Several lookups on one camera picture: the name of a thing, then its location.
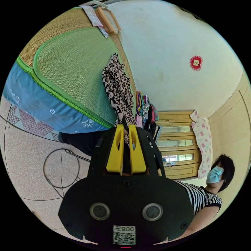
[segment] wooden cabinet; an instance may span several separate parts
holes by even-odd
[[[191,127],[193,120],[185,112],[159,112],[157,124],[163,126],[157,146],[161,151],[166,177],[183,179],[197,176],[201,154]]]

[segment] clothing pile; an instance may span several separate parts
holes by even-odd
[[[119,124],[124,126],[127,132],[124,139],[129,143],[129,125],[136,125],[136,120],[132,113],[133,95],[130,90],[130,79],[126,77],[124,66],[119,62],[118,54],[113,54],[102,72],[102,81],[109,102],[118,117],[115,127]]]
[[[129,125],[136,125],[147,130],[154,141],[157,142],[163,128],[163,126],[155,123],[155,121],[159,120],[158,111],[150,103],[149,97],[137,92],[136,114],[132,113],[133,95],[130,90],[130,79],[126,77],[124,66],[119,62],[118,54],[115,53],[102,72],[106,95],[118,118],[115,127],[119,124],[124,126],[127,132],[124,139],[127,144],[129,143]]]
[[[157,109],[150,103],[150,98],[146,95],[142,95],[140,91],[137,91],[136,104],[137,127],[141,127],[150,132],[154,141],[157,142],[163,128],[163,126],[155,123],[155,121],[159,120]]]

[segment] qr code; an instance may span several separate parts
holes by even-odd
[[[113,244],[135,245],[135,233],[113,233]]]

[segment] label sticker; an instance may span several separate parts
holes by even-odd
[[[113,226],[113,244],[135,245],[136,229],[134,226]]]
[[[203,59],[200,56],[194,56],[190,59],[190,66],[194,71],[200,71]]]

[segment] black device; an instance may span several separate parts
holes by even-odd
[[[122,176],[124,128],[111,128],[95,148],[88,176],[72,185],[61,203],[58,216],[65,229],[91,249],[152,245],[154,250],[155,244],[180,237],[194,218],[186,191],[166,178],[150,133],[130,125],[129,138],[131,176]]]

